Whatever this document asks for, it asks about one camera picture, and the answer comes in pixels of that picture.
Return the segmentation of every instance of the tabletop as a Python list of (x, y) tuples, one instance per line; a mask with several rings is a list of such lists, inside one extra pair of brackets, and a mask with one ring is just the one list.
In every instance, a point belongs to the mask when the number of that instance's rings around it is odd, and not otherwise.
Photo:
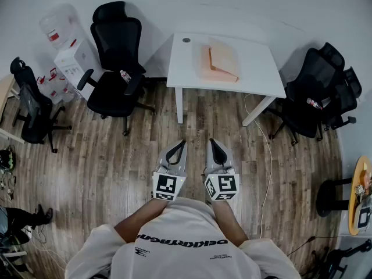
[(351, 235), (358, 235), (359, 230), (354, 229), (354, 217), (355, 217), (355, 210), (356, 210), (356, 195), (355, 195), (355, 187), (360, 184), (360, 173), (364, 170), (364, 164), (367, 165), (367, 172), (372, 172), (371, 162), (367, 156), (361, 156), (358, 159), (358, 162), (355, 166), (353, 181), (351, 183), (351, 193), (350, 193), (350, 200), (349, 200), (349, 232)]
[[(239, 80), (236, 83), (203, 80), (198, 73), (201, 48), (214, 38), (237, 53)], [(195, 33), (175, 33), (167, 79), (168, 87), (244, 92), (285, 98), (285, 91), (270, 49), (256, 42)]]
[(0, 80), (0, 116), (5, 108), (10, 89), (15, 82), (14, 75), (10, 74)]

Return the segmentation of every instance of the black pants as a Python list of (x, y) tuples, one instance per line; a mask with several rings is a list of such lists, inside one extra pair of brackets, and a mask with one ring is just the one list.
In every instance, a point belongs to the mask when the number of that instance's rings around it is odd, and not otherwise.
[(8, 231), (21, 230), (25, 226), (40, 226), (45, 224), (44, 216), (31, 214), (14, 208), (5, 208), (8, 214)]

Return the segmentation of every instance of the object on round table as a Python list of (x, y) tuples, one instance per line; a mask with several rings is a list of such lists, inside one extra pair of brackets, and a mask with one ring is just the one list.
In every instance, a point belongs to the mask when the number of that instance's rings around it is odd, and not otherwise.
[(367, 170), (362, 170), (360, 173), (360, 183), (364, 186), (365, 190), (367, 190), (371, 185), (371, 177), (369, 176)]
[(364, 188), (362, 185), (358, 185), (357, 187), (355, 187), (355, 194), (356, 195), (359, 195), (359, 194), (363, 194), (364, 193)]

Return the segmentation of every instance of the round wooden table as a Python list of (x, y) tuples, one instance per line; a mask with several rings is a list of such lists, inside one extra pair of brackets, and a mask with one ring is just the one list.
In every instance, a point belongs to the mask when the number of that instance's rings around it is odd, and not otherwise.
[[(322, 183), (319, 188), (317, 199), (316, 199), (316, 209), (321, 217), (328, 216), (331, 211), (336, 210), (348, 210), (348, 227), (350, 235), (358, 235), (359, 230), (356, 230), (353, 226), (355, 211), (357, 207), (355, 187), (360, 185), (360, 174), (363, 170), (367, 170), (368, 174), (372, 173), (371, 162), (367, 156), (361, 156), (355, 166), (354, 176), (352, 178), (347, 178), (343, 180), (331, 181), (327, 180)], [(336, 186), (351, 184), (350, 199), (347, 201), (337, 201), (336, 200)]]

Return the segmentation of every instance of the white cardboard box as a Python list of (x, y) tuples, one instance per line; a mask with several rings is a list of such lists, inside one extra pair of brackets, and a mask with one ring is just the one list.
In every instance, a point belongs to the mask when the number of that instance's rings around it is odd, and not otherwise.
[[(98, 81), (104, 73), (87, 40), (76, 41), (70, 48), (60, 51), (54, 63), (75, 88), (88, 69), (94, 70), (91, 78), (95, 81)], [(93, 89), (93, 86), (86, 83), (84, 89), (79, 92), (88, 100)]]

